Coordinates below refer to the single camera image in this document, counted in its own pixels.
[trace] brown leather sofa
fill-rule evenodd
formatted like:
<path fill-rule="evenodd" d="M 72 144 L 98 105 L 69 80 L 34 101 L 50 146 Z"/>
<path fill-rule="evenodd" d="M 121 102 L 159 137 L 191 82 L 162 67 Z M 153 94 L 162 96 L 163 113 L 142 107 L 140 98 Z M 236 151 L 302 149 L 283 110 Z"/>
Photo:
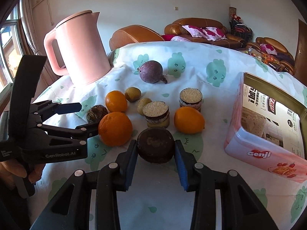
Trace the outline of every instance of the brown leather sofa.
<path fill-rule="evenodd" d="M 289 51 L 286 49 L 286 47 L 281 44 L 279 41 L 269 38 L 269 37 L 257 37 L 255 42 L 248 42 L 247 46 L 253 46 L 256 47 L 257 50 L 261 51 L 260 44 L 271 44 L 275 49 L 277 53 L 284 53 L 288 55 L 292 60 L 294 60 L 293 56 Z"/>
<path fill-rule="evenodd" d="M 219 41 L 208 41 L 205 38 L 201 37 L 192 37 L 188 31 L 186 31 L 182 26 L 184 25 L 192 25 L 195 27 L 218 27 L 220 28 L 227 39 L 225 40 L 219 40 Z M 184 37 L 186 39 L 189 39 L 192 42 L 198 42 L 198 43 L 207 43 L 219 47 L 227 47 L 231 49 L 236 48 L 242 48 L 245 47 L 245 41 L 244 39 L 228 34 L 228 30 L 226 27 L 223 26 L 222 23 L 212 20 L 212 19 L 204 19 L 204 18 L 182 18 L 177 21 L 174 21 L 172 24 L 169 24 L 164 29 L 165 34 L 173 34 L 173 35 L 180 35 L 181 37 Z"/>
<path fill-rule="evenodd" d="M 109 41 L 111 51 L 130 43 L 164 41 L 155 31 L 142 25 L 130 25 L 123 27 L 112 35 Z"/>
<path fill-rule="evenodd" d="M 280 71 L 288 72 L 291 75 L 294 75 L 294 58 L 293 58 L 292 54 L 289 53 L 289 51 L 286 49 L 286 47 L 283 44 L 281 44 L 279 41 L 272 39 L 272 38 L 269 38 L 269 37 L 257 37 L 256 42 L 248 42 L 246 44 L 246 48 L 252 47 L 252 48 L 258 50 L 259 52 L 261 52 L 260 44 L 271 44 L 275 48 L 277 54 L 283 53 L 283 54 L 287 55 L 292 61 L 281 60 L 280 61 L 280 66 L 281 66 Z"/>

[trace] pink floral pillow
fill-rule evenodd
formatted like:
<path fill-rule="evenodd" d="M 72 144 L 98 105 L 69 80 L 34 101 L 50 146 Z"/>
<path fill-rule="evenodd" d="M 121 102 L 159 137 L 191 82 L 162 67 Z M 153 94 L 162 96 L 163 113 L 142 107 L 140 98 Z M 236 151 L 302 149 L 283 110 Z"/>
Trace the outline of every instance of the pink floral pillow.
<path fill-rule="evenodd" d="M 263 52 L 267 52 L 269 54 L 277 55 L 276 49 L 271 44 L 260 44 L 260 49 Z"/>
<path fill-rule="evenodd" d="M 194 27 L 191 25 L 185 25 L 182 26 L 186 31 L 188 31 L 192 37 L 201 37 L 201 38 L 206 38 L 206 36 L 204 35 L 204 33 L 202 32 L 202 29 L 199 27 Z"/>
<path fill-rule="evenodd" d="M 191 42 L 189 39 L 183 38 L 181 36 L 174 36 L 171 41 L 184 41 L 184 42 Z"/>
<path fill-rule="evenodd" d="M 210 31 L 208 29 L 203 29 L 203 32 L 206 35 L 206 39 L 209 40 L 209 41 L 218 41 L 218 40 L 220 40 L 220 37 L 216 33 L 212 32 L 212 31 Z"/>
<path fill-rule="evenodd" d="M 227 39 L 224 32 L 218 27 L 206 27 L 206 29 L 208 29 L 208 30 L 212 31 L 213 33 L 215 33 L 216 35 L 218 35 L 220 37 L 220 40 Z"/>

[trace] snack box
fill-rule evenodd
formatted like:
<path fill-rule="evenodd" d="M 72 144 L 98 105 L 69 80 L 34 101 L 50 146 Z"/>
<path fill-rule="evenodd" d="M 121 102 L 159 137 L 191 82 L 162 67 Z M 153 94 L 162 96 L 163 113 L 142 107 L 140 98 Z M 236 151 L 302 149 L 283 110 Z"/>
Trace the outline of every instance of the snack box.
<path fill-rule="evenodd" d="M 299 129 L 301 133 L 303 153 L 298 153 L 297 149 L 286 150 L 281 147 L 282 145 L 279 146 L 272 141 L 249 133 L 242 127 L 244 84 L 269 97 L 269 103 L 266 103 L 268 110 L 271 110 L 270 106 L 274 104 L 274 101 L 277 101 L 293 112 L 289 116 L 294 118 L 295 114 L 298 115 L 300 120 L 296 129 Z M 260 169 L 302 183 L 307 180 L 307 160 L 305 160 L 307 157 L 305 139 L 307 138 L 305 136 L 307 136 L 306 107 L 271 83 L 250 73 L 243 73 L 224 144 L 225 152 Z"/>

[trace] door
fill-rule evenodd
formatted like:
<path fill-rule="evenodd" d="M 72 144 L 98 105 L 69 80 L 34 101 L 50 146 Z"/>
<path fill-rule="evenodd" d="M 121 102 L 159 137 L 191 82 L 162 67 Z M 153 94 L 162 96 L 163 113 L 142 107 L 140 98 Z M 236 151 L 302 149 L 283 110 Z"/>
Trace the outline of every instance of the door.
<path fill-rule="evenodd" d="M 294 77 L 307 86 L 307 24 L 298 20 L 298 43 L 295 55 Z"/>

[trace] hand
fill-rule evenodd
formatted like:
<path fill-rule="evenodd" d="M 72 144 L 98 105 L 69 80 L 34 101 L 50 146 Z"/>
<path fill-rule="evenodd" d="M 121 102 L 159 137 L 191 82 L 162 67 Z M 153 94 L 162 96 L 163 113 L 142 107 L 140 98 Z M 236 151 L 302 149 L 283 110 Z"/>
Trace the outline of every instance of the hand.
<path fill-rule="evenodd" d="M 29 181 L 31 183 L 35 183 L 41 179 L 44 167 L 45 164 L 36 164 L 34 166 L 34 170 L 29 174 Z M 16 159 L 0 162 L 0 180 L 2 180 L 9 189 L 15 188 L 13 174 L 22 178 L 27 177 L 25 168 Z"/>

